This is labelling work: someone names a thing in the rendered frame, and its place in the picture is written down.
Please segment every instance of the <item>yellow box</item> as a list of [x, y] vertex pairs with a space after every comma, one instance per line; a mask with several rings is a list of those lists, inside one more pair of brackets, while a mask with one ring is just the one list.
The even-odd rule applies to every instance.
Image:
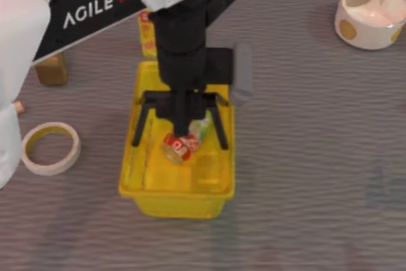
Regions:
[[[208, 132], [200, 150], [183, 165], [175, 165], [162, 153], [162, 141], [172, 124], [157, 119], [150, 110], [138, 147], [131, 142], [145, 90], [168, 90], [160, 81], [157, 62], [142, 62], [134, 88], [133, 108], [126, 139], [119, 192], [133, 199], [149, 216], [165, 218], [215, 218], [225, 202], [234, 196], [235, 147], [234, 108], [219, 105], [229, 150], [222, 150], [214, 128]], [[228, 99], [228, 86], [210, 85]]]
[[149, 10], [143, 10], [138, 14], [138, 26], [140, 28], [140, 38], [143, 56], [157, 58], [157, 46], [155, 42], [155, 27], [149, 20]]

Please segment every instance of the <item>yellow inner ring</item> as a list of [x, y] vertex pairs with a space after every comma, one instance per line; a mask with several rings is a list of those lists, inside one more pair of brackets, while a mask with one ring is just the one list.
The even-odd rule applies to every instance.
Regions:
[[33, 144], [38, 141], [39, 139], [41, 139], [42, 137], [50, 134], [50, 133], [61, 133], [64, 135], [68, 135], [69, 137], [73, 138], [73, 134], [63, 128], [63, 127], [58, 127], [58, 126], [50, 126], [50, 127], [45, 127], [43, 129], [40, 129], [39, 131], [36, 131], [31, 138], [27, 141], [27, 145], [25, 146], [25, 153], [28, 155], [28, 153], [30, 152]]

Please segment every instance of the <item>white tape ring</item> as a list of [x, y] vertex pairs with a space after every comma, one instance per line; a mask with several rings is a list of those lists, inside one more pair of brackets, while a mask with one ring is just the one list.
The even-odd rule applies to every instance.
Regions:
[[[28, 158], [28, 153], [32, 145], [48, 133], [63, 133], [73, 138], [74, 144], [72, 150], [65, 158], [57, 163], [50, 165], [36, 164]], [[81, 153], [81, 141], [76, 130], [68, 124], [59, 122], [49, 122], [37, 126], [24, 137], [22, 145], [23, 153], [21, 159], [23, 163], [31, 172], [40, 176], [54, 176], [63, 173], [75, 164]]]

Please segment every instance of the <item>white cup with yellow spots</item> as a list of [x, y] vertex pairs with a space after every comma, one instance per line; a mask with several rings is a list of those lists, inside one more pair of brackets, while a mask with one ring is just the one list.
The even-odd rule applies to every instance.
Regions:
[[392, 45], [406, 22], [406, 0], [340, 0], [335, 28], [348, 44], [365, 50]]

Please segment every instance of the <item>tabletop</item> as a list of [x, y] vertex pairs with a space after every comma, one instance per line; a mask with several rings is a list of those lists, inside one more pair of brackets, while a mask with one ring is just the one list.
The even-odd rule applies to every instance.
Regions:
[[[32, 69], [22, 134], [65, 122], [82, 154], [48, 178], [21, 164], [0, 192], [1, 270], [404, 270], [405, 36], [381, 51], [348, 46], [336, 6], [240, 0], [209, 29], [211, 46], [252, 46], [256, 88], [236, 110], [237, 193], [215, 220], [149, 218], [119, 196], [143, 60], [135, 19], [68, 50], [65, 87]], [[39, 143], [37, 161], [68, 148]]]

